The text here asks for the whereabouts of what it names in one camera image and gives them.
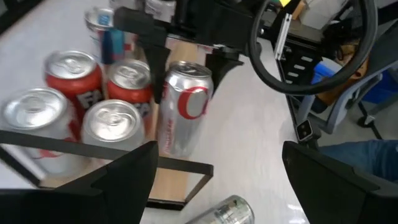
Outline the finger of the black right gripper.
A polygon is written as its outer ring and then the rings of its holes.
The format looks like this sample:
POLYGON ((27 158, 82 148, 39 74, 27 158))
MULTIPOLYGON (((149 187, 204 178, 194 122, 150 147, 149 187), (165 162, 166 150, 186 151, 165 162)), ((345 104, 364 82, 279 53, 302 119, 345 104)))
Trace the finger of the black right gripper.
POLYGON ((165 46, 167 34, 140 35, 138 44, 143 48, 150 68, 150 78, 153 85, 154 100, 159 104, 162 100, 165 81, 165 64, 170 49, 165 46))
POLYGON ((224 79, 229 71, 243 64, 239 60, 239 53, 237 52, 213 51, 212 54, 206 54, 205 66, 212 72, 213 92, 217 91, 222 79, 224 79))

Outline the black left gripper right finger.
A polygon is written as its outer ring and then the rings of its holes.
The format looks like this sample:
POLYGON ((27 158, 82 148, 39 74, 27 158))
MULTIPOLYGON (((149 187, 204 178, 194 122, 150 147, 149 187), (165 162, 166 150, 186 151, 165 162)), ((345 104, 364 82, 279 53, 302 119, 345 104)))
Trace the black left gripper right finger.
POLYGON ((398 184, 292 141, 282 160, 310 224, 398 224, 398 184))

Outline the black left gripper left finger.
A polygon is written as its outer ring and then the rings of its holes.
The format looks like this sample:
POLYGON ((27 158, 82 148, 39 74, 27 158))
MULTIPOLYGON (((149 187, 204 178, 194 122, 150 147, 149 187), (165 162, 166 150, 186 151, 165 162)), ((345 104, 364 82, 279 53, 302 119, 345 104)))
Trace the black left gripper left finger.
POLYGON ((57 189, 0 189, 0 224, 139 224, 158 160, 150 141, 57 189))

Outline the red Fanta can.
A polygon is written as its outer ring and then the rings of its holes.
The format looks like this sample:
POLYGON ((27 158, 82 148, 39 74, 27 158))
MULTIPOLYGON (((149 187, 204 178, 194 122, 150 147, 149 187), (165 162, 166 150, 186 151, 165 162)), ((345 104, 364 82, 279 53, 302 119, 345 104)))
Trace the red Fanta can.
POLYGON ((131 103, 139 111, 146 136, 152 126, 153 97, 148 64, 135 59, 124 59, 112 64, 106 73, 108 98, 131 103))
POLYGON ((104 99, 102 69, 93 56, 78 50, 56 51, 44 61, 44 79, 74 105, 80 121, 87 110, 104 99))

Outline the silver Diet Coke can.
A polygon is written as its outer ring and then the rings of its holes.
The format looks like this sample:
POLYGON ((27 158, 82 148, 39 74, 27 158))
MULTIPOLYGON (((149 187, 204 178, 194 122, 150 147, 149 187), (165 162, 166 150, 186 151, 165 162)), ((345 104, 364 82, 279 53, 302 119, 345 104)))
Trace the silver Diet Coke can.
POLYGON ((86 112, 81 140, 94 146, 132 151, 145 142, 144 122, 132 104, 122 100, 104 100, 86 112))
MULTIPOLYGON (((33 88, 12 94, 0 106, 0 128, 65 141, 80 140, 80 122, 75 108, 60 91, 33 88)), ((57 177, 83 170, 84 157, 32 147, 22 150, 47 174, 57 177)))
POLYGON ((172 157, 190 156, 198 142, 201 122, 212 95, 210 69, 186 61, 169 65, 157 123, 157 140, 162 153, 172 157))

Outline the blue silver Red Bull can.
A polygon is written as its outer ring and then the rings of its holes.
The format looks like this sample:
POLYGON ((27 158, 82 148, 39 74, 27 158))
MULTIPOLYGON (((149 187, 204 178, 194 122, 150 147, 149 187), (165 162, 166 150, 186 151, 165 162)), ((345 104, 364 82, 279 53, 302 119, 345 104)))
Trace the blue silver Red Bull can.
POLYGON ((92 7, 84 12, 84 20, 92 41, 91 53, 103 65, 111 65, 125 58, 136 58, 136 34, 113 26, 114 10, 92 7))

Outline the person's leg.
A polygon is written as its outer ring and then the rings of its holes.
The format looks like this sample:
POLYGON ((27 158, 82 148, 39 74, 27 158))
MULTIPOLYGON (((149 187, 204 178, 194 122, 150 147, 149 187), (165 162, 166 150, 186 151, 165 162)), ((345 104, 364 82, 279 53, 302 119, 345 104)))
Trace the person's leg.
POLYGON ((322 146, 319 152, 398 184, 398 140, 369 140, 322 146))

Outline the wooden board tray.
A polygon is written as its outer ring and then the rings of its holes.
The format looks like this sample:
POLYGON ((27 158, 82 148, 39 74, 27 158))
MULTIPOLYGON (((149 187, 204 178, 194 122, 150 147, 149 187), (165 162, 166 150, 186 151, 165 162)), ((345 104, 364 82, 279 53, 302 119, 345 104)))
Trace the wooden board tray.
MULTIPOLYGON (((168 63, 184 60, 204 63, 206 50, 196 44, 181 40, 168 40, 171 48, 168 63)), ((23 151, 15 146, 0 148, 0 184, 2 188, 43 187, 56 188, 101 167, 97 159, 86 162, 83 170, 69 177, 46 176, 23 151)), ((211 164, 172 159, 159 154, 159 166, 149 195, 147 206, 164 210, 181 211, 213 177, 211 164)))

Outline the white cardboard box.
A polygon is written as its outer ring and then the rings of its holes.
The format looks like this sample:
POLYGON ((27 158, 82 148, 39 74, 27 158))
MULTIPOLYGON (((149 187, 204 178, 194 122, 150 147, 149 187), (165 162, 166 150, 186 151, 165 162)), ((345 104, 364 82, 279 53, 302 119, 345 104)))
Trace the white cardboard box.
POLYGON ((303 25, 323 29, 349 0, 303 0, 305 7, 299 18, 303 25))

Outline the tall silver can red print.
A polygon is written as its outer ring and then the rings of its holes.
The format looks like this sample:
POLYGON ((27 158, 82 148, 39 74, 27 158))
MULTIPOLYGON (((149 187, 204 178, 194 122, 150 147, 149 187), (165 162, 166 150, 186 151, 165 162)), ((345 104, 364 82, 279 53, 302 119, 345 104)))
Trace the tall silver can red print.
POLYGON ((238 195, 231 195, 186 224, 254 224, 251 206, 238 195))

